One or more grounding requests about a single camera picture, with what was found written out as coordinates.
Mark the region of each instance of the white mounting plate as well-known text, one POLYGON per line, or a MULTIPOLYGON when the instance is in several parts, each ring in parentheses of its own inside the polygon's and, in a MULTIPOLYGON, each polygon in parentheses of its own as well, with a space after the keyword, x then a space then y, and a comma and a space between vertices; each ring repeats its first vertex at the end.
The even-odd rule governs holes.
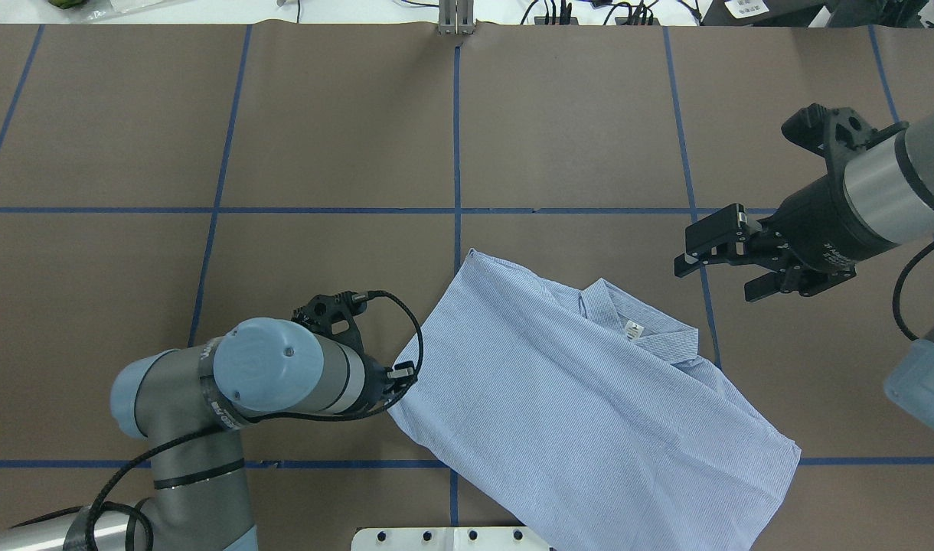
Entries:
POLYGON ((351 551, 554 551, 529 527, 422 527, 363 529, 351 540, 351 551), (471 532, 476 538, 471 540, 471 532), (515 539, 515 531, 521 533, 515 539), (379 541, 379 533, 386 534, 379 541), (429 533, 429 541, 423 534, 429 533))

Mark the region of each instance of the white bracket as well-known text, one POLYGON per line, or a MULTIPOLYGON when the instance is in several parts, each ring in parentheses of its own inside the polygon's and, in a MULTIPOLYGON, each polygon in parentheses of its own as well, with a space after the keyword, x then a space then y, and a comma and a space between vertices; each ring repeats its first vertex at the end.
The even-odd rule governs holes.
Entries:
POLYGON ((351 551, 555 551, 529 527, 363 529, 351 551))
POLYGON ((474 0, 439 0, 440 34, 474 34, 474 0))

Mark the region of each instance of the shirt collar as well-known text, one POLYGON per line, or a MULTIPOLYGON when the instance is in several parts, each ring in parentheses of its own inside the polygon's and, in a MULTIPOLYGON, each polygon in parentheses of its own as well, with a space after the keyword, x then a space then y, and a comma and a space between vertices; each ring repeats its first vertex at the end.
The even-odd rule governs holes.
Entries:
POLYGON ((597 279, 580 293, 580 314, 625 338, 628 338, 625 323, 638 322, 645 329, 641 338, 633 342, 670 364, 687 362, 698 356, 698 329, 642 303, 606 279, 597 279))

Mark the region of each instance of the light blue joint cap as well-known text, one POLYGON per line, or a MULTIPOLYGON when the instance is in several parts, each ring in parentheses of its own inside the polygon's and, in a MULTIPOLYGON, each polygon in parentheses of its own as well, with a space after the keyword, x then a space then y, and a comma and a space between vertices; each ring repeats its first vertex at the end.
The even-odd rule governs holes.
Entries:
POLYGON ((934 343, 913 341, 884 388, 890 400, 934 430, 934 343))
POLYGON ((251 318, 219 342, 213 366, 215 383, 233 404, 278 412, 314 390, 324 352, 317 338, 293 321, 251 318))
POLYGON ((260 545, 256 543, 256 527, 251 527, 222 551, 258 551, 259 548, 260 545))
POLYGON ((144 383, 144 376, 162 356, 176 350, 177 348, 172 348, 158 355, 136 360, 133 364, 124 367, 113 381, 113 389, 109 392, 109 410, 120 425, 120 430, 123 430, 125 435, 130 436, 131 439, 145 439, 146 437, 144 432, 141 432, 141 428, 137 426, 137 416, 134 415, 137 392, 141 389, 141 383, 144 383))

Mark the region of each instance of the green object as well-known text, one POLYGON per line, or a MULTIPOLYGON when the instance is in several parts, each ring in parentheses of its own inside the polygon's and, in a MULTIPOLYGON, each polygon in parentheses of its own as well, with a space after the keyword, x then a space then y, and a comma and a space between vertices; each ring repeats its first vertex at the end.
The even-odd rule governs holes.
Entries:
POLYGON ((89 2, 89 0, 48 0, 48 3, 63 10, 68 10, 69 8, 78 6, 79 4, 85 4, 87 2, 89 2))

